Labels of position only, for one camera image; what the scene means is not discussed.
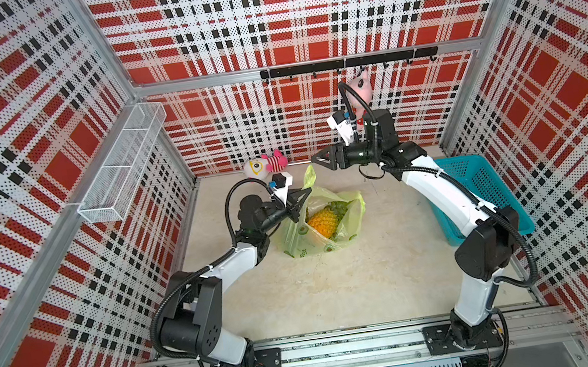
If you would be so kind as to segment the pineapple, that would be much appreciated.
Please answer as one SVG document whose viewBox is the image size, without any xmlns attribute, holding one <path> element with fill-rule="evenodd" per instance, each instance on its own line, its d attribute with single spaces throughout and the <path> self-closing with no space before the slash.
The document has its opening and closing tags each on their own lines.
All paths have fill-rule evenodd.
<svg viewBox="0 0 588 367">
<path fill-rule="evenodd" d="M 329 210 L 335 215 L 338 222 L 346 215 L 346 212 L 349 209 L 350 202 L 345 201 L 335 201 L 330 202 L 328 205 Z"/>
<path fill-rule="evenodd" d="M 338 220 L 335 215 L 329 210 L 328 206 L 316 212 L 309 218 L 308 226 L 313 228 L 316 232 L 324 238 L 332 239 L 338 228 Z"/>
</svg>

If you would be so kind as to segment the yellow-green plastic bag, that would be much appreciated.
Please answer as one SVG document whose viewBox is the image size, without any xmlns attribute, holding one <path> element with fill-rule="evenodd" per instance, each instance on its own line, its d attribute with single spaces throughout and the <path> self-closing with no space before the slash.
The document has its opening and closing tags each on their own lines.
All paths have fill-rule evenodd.
<svg viewBox="0 0 588 367">
<path fill-rule="evenodd" d="M 311 193 L 300 210 L 297 223 L 281 223 L 274 239 L 276 247 L 292 258 L 334 252 L 357 240 L 366 213 L 360 191 L 335 193 L 316 184 L 317 173 L 308 165 L 304 188 Z"/>
</svg>

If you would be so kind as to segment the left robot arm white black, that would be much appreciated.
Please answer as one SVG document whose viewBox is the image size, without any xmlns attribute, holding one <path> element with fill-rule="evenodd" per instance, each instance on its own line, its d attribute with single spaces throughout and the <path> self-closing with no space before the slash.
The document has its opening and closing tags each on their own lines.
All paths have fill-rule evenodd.
<svg viewBox="0 0 588 367">
<path fill-rule="evenodd" d="M 268 252 L 272 231 L 297 223 L 312 190 L 292 189 L 289 173 L 271 181 L 246 178 L 235 183 L 224 203 L 231 248 L 196 272 L 176 272 L 150 324 L 156 353 L 194 359 L 218 367 L 258 367 L 253 341 L 223 327 L 223 294 Z"/>
</svg>

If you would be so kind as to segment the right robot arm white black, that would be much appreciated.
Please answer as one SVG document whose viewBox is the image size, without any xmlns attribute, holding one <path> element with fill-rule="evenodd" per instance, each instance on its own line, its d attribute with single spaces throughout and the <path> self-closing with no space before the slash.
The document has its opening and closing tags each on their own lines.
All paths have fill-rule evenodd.
<svg viewBox="0 0 588 367">
<path fill-rule="evenodd" d="M 518 213 L 498 207 L 444 171 L 417 143 L 401 141 L 388 110 L 372 109 L 372 87 L 357 77 L 338 86 L 345 110 L 328 118 L 341 140 L 312 157 L 331 170 L 377 165 L 385 174 L 415 189 L 447 215 L 464 237 L 455 251 L 463 272 L 460 295 L 450 312 L 443 342 L 472 351 L 495 330 L 494 299 L 502 284 L 531 287 L 539 269 L 518 231 Z"/>
</svg>

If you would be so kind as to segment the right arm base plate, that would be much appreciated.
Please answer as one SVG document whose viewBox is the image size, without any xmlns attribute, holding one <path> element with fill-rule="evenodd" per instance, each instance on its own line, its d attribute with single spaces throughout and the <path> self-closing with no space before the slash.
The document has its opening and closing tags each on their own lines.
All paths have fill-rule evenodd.
<svg viewBox="0 0 588 367">
<path fill-rule="evenodd" d="M 504 344 L 494 321 L 489 317 L 469 327 L 462 321 L 422 329 L 425 345 L 432 356 L 500 348 Z"/>
</svg>

